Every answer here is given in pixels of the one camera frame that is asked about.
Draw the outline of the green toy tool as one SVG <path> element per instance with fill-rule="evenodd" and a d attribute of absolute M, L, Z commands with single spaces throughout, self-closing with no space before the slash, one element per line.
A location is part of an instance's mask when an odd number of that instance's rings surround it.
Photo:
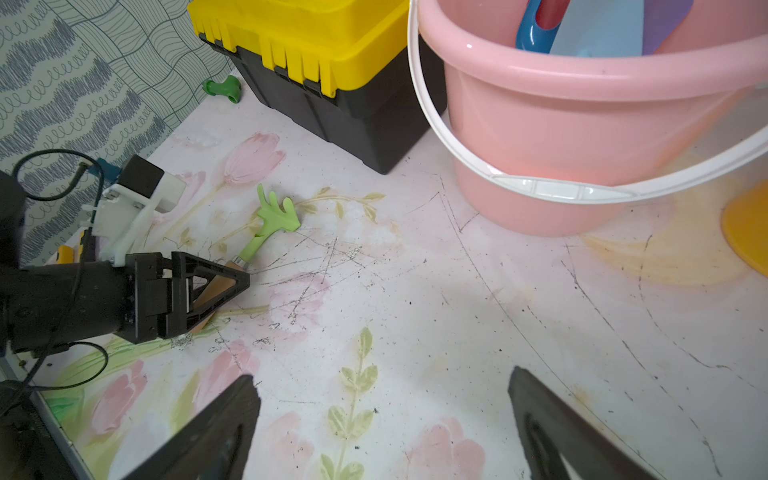
<path fill-rule="evenodd" d="M 238 104 L 241 101 L 242 86 L 239 79 L 233 75 L 228 75 L 221 82 L 212 79 L 206 80 L 202 84 L 202 88 L 207 95 L 225 97 L 233 104 Z"/>

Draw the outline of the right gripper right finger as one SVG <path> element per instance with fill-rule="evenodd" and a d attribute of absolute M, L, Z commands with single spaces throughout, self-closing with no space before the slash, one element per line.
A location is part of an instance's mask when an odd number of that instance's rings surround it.
<path fill-rule="evenodd" d="M 529 370 L 513 369 L 508 394 L 533 479 L 652 477 Z"/>

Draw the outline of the pink plastic bucket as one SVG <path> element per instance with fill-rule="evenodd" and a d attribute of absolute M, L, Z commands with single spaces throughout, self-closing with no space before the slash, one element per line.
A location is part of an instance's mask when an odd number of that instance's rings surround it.
<path fill-rule="evenodd" d="M 628 203 L 718 178 L 767 149 L 760 130 L 694 166 L 666 168 L 767 80 L 767 5 L 697 1 L 648 56 L 517 49 L 522 1 L 415 1 L 418 101 L 455 159 L 465 199 L 535 236 L 568 236 Z"/>

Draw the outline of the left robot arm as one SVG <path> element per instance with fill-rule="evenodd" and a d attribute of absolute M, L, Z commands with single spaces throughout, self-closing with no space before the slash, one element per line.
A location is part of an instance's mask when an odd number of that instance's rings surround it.
<path fill-rule="evenodd" d="M 172 339 L 250 286 L 249 276 L 185 252 L 22 268 L 27 195 L 1 176 L 1 348 L 40 358 L 115 334 L 133 344 Z M 240 479 L 259 415 L 252 378 L 235 380 L 148 460 L 132 479 Z"/>

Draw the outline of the green rake wooden handle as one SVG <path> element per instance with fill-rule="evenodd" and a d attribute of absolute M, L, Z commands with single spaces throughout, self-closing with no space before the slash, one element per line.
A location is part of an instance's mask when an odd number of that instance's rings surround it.
<path fill-rule="evenodd" d="M 274 191 L 266 194 L 261 184 L 257 187 L 257 193 L 260 206 L 256 216 L 261 219 L 262 225 L 240 253 L 225 264 L 227 268 L 240 272 L 247 270 L 255 254 L 270 236 L 278 231 L 296 231 L 301 225 L 293 201 L 289 197 L 279 201 Z M 235 278 L 217 275 L 205 286 L 193 306 L 206 307 L 208 303 L 232 290 L 235 285 Z"/>

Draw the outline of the red shovel wooden handle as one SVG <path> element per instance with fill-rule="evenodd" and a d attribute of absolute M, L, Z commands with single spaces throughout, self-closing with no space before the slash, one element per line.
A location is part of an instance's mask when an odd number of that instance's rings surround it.
<path fill-rule="evenodd" d="M 536 25 L 543 30 L 559 27 L 570 0 L 541 0 L 535 13 Z"/>

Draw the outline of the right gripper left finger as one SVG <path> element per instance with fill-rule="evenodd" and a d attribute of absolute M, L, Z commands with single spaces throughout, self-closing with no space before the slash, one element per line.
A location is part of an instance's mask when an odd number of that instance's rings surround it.
<path fill-rule="evenodd" d="M 261 399 L 242 375 L 127 477 L 241 479 L 256 430 Z"/>

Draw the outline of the yellow watering can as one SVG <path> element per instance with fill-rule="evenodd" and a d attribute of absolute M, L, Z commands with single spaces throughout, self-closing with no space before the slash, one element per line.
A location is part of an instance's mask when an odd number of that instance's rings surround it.
<path fill-rule="evenodd" d="M 724 209 L 721 229 L 734 251 L 763 276 L 767 269 L 767 181 L 734 198 Z"/>

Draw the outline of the light blue trowel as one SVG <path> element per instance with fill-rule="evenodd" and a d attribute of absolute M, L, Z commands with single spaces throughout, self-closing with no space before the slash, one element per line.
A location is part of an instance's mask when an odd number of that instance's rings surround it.
<path fill-rule="evenodd" d="M 573 0 L 550 54 L 582 58 L 641 56 L 644 9 L 643 0 Z"/>

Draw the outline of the yellow and black toolbox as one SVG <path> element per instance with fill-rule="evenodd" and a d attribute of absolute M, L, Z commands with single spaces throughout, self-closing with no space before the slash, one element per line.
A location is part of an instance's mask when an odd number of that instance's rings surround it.
<path fill-rule="evenodd" d="M 192 1 L 197 37 L 257 99 L 388 174 L 428 130 L 408 60 L 407 1 Z"/>

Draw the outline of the purple shovel pink handle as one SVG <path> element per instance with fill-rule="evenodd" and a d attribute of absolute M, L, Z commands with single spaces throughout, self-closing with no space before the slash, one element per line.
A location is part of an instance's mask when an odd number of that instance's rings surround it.
<path fill-rule="evenodd" d="M 656 52 L 686 19 L 693 0 L 645 0 L 642 55 Z"/>

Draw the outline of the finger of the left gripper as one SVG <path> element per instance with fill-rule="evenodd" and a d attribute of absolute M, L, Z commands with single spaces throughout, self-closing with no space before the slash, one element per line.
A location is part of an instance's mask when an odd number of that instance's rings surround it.
<path fill-rule="evenodd" d="M 187 334 L 250 287 L 250 276 L 226 265 L 175 251 L 171 254 L 170 337 Z"/>

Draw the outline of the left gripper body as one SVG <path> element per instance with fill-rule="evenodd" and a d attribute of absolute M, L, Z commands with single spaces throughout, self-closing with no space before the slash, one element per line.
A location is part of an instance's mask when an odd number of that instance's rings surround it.
<path fill-rule="evenodd" d="M 171 279 L 164 276 L 170 260 L 161 253 L 138 253 L 126 257 L 127 313 L 122 338 L 133 344 L 168 339 L 172 311 Z"/>

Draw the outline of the blue fork yellow handle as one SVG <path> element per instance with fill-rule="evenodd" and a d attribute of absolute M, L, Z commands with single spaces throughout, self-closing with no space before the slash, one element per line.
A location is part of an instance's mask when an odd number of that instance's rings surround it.
<path fill-rule="evenodd" d="M 535 13 L 540 1 L 532 0 L 527 3 L 517 30 L 515 46 L 523 51 L 548 54 L 560 25 L 552 30 L 543 30 L 536 25 Z"/>

